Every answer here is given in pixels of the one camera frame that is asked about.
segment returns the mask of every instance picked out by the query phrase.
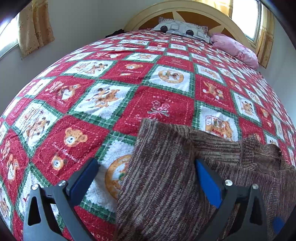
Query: headboard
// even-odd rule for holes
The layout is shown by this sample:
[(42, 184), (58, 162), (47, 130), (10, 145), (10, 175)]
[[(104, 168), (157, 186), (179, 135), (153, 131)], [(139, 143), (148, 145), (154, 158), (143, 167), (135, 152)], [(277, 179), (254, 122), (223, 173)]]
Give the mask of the headboard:
[(209, 5), (189, 0), (154, 4), (133, 17), (124, 30), (153, 28), (158, 24), (159, 17), (206, 25), (209, 28), (208, 33), (223, 33), (251, 48), (245, 34), (229, 17)]

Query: yellow floral curtain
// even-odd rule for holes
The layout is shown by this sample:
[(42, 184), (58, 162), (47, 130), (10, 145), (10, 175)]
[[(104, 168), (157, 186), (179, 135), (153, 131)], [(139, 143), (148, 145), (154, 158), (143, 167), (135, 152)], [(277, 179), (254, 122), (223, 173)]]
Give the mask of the yellow floral curtain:
[(23, 57), (54, 41), (47, 0), (32, 0), (19, 14), (18, 43)]
[(232, 16), (233, 0), (194, 0), (207, 4), (220, 12), (224, 13), (228, 17)]
[(255, 54), (258, 62), (267, 67), (274, 41), (274, 15), (262, 4), (261, 24)]

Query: brown knit sweater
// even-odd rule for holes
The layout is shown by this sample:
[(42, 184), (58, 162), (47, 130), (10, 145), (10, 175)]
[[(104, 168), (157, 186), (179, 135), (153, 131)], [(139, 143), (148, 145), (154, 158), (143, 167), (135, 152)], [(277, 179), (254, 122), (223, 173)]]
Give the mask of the brown knit sweater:
[[(194, 240), (215, 211), (198, 185), (196, 158), (235, 185), (259, 185), (268, 238), (273, 239), (273, 218), (286, 221), (296, 203), (296, 172), (277, 146), (262, 145), (255, 137), (229, 142), (187, 126), (146, 119), (121, 188), (114, 240)], [(221, 238), (228, 235), (237, 210)]]

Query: pillow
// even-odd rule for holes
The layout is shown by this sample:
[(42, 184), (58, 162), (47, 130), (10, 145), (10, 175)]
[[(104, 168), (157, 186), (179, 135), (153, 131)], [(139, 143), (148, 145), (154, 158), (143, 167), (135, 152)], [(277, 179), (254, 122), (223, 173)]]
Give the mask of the pillow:
[(200, 37), (200, 36), (194, 37), (194, 36), (191, 36), (191, 35), (188, 35), (188, 34), (180, 33), (180, 32), (175, 31), (175, 30), (168, 30), (167, 34), (176, 34), (176, 35), (184, 36), (184, 37), (191, 38), (191, 39), (201, 39), (201, 40), (205, 41), (208, 44), (212, 44), (212, 42), (210, 40), (210, 37), (207, 36), (206, 34), (204, 35), (204, 37)]
[(166, 33), (167, 31), (174, 30), (182, 34), (190, 35), (191, 37), (195, 37), (201, 40), (206, 41), (207, 43), (210, 42), (209, 36), (202, 30), (197, 28), (191, 23), (176, 21), (176, 20), (167, 20), (159, 23), (155, 28), (152, 30), (154, 31), (162, 31)]
[(213, 34), (211, 41), (214, 47), (236, 57), (252, 69), (259, 67), (256, 54), (233, 38), (224, 34)]
[[(176, 20), (173, 20), (173, 19), (170, 19), (170, 18), (164, 18), (164, 17), (159, 17), (158, 18), (158, 23), (161, 23), (161, 22), (164, 22), (164, 21), (176, 21)], [(200, 26), (200, 25), (197, 25), (197, 24), (194, 24), (194, 23), (190, 23), (190, 24), (196, 26), (199, 29), (202, 29), (205, 33), (208, 31), (207, 26)]]

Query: bolt head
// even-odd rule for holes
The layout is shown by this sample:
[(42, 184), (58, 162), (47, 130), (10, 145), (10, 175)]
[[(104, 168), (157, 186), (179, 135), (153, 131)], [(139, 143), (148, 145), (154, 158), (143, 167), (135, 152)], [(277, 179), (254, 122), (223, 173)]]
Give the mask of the bolt head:
[(233, 184), (232, 181), (229, 179), (226, 179), (224, 183), (226, 186), (232, 186), (232, 184)]
[(59, 186), (60, 187), (63, 187), (63, 186), (65, 186), (67, 184), (67, 182), (65, 181), (65, 180), (61, 180), (60, 182), (59, 182)]
[(34, 185), (32, 185), (32, 190), (37, 190), (37, 189), (38, 189), (38, 187), (39, 187), (39, 185), (38, 185), (38, 184), (34, 184)]
[(258, 189), (259, 186), (258, 186), (258, 184), (254, 183), (254, 184), (252, 185), (252, 188), (253, 188), (253, 189)]

